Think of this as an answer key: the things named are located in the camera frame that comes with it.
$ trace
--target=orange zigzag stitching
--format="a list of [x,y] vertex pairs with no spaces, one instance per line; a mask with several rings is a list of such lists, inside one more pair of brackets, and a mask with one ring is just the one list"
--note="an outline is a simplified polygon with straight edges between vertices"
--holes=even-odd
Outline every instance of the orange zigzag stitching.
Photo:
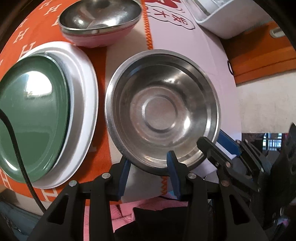
[[161,177],[162,178],[162,186],[161,186],[161,193],[165,195],[168,192],[168,177]]
[[143,20],[144,20],[144,28],[145,28],[147,47],[150,50],[150,49],[153,49],[153,44],[152,44],[152,37],[151,37],[151,33],[150,33],[150,27],[149,27],[149,21],[148,21],[148,16],[147,16],[147,11],[146,11],[145,0],[141,0],[141,6],[143,9]]

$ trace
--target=black cable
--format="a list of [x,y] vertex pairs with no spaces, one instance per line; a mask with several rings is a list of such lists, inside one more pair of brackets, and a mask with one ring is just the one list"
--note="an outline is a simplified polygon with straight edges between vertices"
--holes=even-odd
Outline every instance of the black cable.
[[30,190],[30,193],[32,194],[35,202],[37,203],[37,205],[39,206],[39,208],[41,209],[41,211],[43,213],[45,213],[46,211],[46,208],[43,206],[42,202],[40,201],[39,197],[37,196],[33,186],[32,186],[32,183],[30,182],[30,179],[28,177],[28,174],[26,172],[26,169],[25,169],[25,166],[24,166],[24,163],[22,161],[22,157],[20,155],[20,150],[18,148],[18,145],[17,145],[17,139],[15,137],[15,132],[12,128],[12,125],[8,119],[8,117],[6,116],[6,114],[0,109],[0,119],[3,121],[3,123],[5,124],[7,130],[8,130],[8,133],[9,133],[9,136],[11,138],[11,142],[12,142],[12,145],[13,145],[13,149],[15,151],[15,156],[17,158],[17,162],[19,164],[19,167],[20,167],[20,171],[22,172],[22,176],[24,177],[24,180]]

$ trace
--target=tablecloth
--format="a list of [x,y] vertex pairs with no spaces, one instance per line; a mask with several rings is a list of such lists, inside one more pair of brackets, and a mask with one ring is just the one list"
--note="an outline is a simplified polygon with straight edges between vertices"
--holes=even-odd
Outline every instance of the tablecloth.
[[[45,0],[18,26],[0,54],[0,78],[25,53],[50,41],[67,41],[61,34],[58,17],[75,0]],[[142,17],[125,38],[109,47],[81,48],[96,70],[99,85],[99,113],[94,137],[85,160],[70,180],[91,181],[120,161],[121,154],[108,135],[104,119],[104,95],[111,76],[132,55],[149,49],[178,52],[196,62],[209,76],[221,106],[221,128],[232,138],[241,138],[238,98],[227,56],[218,37],[201,29],[182,0],[141,0]],[[215,167],[207,160],[194,172],[200,176]],[[0,169],[0,184],[31,196],[27,186],[9,178]],[[35,189],[43,201],[53,201],[68,182],[53,189]],[[121,202],[148,199],[171,190],[168,177],[155,176],[131,166]]]

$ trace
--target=stainless steel bowl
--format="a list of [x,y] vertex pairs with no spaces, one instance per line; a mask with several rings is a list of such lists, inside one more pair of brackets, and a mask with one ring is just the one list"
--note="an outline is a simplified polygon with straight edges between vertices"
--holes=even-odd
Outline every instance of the stainless steel bowl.
[[215,142],[220,107],[208,76],[193,61],[167,50],[148,50],[126,60],[106,92],[105,118],[118,150],[134,165],[168,175],[173,150],[193,169],[205,157],[201,136]]
[[141,6],[134,0],[83,0],[66,8],[59,17],[61,31],[73,35],[97,35],[134,25]]

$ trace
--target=stacked plate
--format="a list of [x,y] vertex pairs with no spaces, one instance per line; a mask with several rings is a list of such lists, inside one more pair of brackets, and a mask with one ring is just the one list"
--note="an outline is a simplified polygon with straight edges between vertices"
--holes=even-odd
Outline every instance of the stacked plate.
[[[66,42],[32,49],[2,78],[0,109],[13,126],[34,187],[57,187],[77,171],[93,137],[98,101],[92,63],[83,51]],[[2,121],[0,166],[12,179],[24,183]]]

